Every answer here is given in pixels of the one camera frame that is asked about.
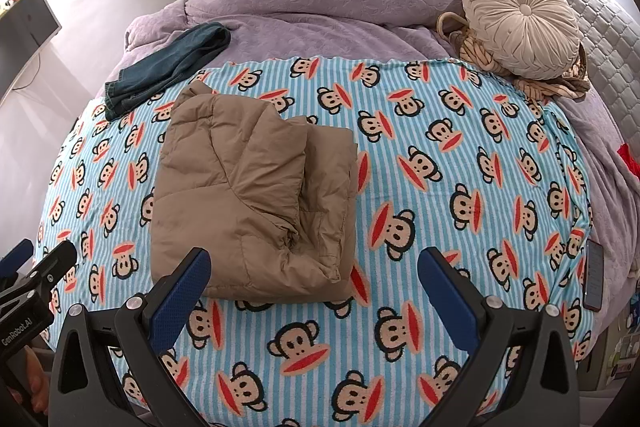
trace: blue gripper pad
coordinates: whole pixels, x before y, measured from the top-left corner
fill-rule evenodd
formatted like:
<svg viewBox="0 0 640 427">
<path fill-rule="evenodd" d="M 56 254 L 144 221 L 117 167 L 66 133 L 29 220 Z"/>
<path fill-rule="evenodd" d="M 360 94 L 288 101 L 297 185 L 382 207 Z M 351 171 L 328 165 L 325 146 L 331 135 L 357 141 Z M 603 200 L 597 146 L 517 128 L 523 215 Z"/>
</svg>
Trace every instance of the blue gripper pad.
<svg viewBox="0 0 640 427">
<path fill-rule="evenodd" d="M 156 355 L 174 347 L 210 277 L 211 258 L 201 248 L 149 320 L 149 344 Z"/>
<path fill-rule="evenodd" d="M 0 259 L 0 277 L 11 277 L 20 266 L 26 263 L 33 255 L 33 243 L 29 239 L 23 239 L 11 252 Z"/>
<path fill-rule="evenodd" d="M 471 355 L 479 343 L 476 317 L 426 248 L 418 256 L 418 279 L 454 345 Z"/>
</svg>

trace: round beige cushion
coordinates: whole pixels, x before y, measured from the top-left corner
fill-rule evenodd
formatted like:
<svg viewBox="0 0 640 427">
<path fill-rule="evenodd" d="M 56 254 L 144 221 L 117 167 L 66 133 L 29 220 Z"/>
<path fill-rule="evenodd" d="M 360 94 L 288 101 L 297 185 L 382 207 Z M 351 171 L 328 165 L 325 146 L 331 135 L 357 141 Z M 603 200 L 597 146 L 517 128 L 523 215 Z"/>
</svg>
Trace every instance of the round beige cushion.
<svg viewBox="0 0 640 427">
<path fill-rule="evenodd" d="M 532 80 L 569 69 L 580 42 L 566 0 L 462 0 L 469 26 L 499 64 Z"/>
</svg>

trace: lavender comforter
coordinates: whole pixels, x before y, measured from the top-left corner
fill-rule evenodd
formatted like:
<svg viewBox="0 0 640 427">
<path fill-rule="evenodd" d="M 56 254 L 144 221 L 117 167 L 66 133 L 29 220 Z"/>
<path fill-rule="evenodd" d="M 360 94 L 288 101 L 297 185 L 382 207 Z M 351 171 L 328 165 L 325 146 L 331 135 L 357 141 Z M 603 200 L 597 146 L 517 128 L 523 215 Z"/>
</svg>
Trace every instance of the lavender comforter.
<svg viewBox="0 0 640 427">
<path fill-rule="evenodd" d="M 430 29 L 444 11 L 462 14 L 462 1 L 177 0 L 130 24 L 124 56 L 108 80 L 116 79 L 119 70 L 167 45 L 187 28 L 211 20 L 228 27 L 232 41 L 210 67 L 229 61 L 313 55 L 368 57 L 383 62 L 446 58 L 453 50 Z M 591 184 L 594 237 L 607 252 L 603 308 L 596 314 L 593 328 L 597 335 L 635 286 L 640 259 L 640 184 L 615 155 L 620 133 L 599 95 L 593 91 L 584 103 L 562 100 L 561 104 L 582 140 Z"/>
</svg>

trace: red cloth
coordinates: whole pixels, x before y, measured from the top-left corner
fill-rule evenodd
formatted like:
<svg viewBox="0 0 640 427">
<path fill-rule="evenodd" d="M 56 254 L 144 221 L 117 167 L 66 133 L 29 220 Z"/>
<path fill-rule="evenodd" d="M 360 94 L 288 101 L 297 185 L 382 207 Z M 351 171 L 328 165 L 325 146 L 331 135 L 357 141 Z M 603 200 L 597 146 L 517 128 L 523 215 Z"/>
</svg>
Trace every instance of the red cloth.
<svg viewBox="0 0 640 427">
<path fill-rule="evenodd" d="M 629 170 L 640 180 L 640 164 L 631 156 L 631 151 L 629 151 L 629 145 L 627 143 L 623 143 L 620 146 L 618 154 L 623 159 L 626 166 L 629 167 Z"/>
</svg>

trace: television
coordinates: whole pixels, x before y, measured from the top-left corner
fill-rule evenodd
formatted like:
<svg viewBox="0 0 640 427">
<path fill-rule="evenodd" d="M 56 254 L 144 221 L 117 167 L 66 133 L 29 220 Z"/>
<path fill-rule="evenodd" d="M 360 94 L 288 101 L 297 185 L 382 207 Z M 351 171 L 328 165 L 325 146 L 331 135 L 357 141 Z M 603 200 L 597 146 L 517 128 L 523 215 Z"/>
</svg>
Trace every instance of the television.
<svg viewBox="0 0 640 427">
<path fill-rule="evenodd" d="M 18 0 L 0 16 L 0 103 L 60 23 L 47 0 Z"/>
</svg>

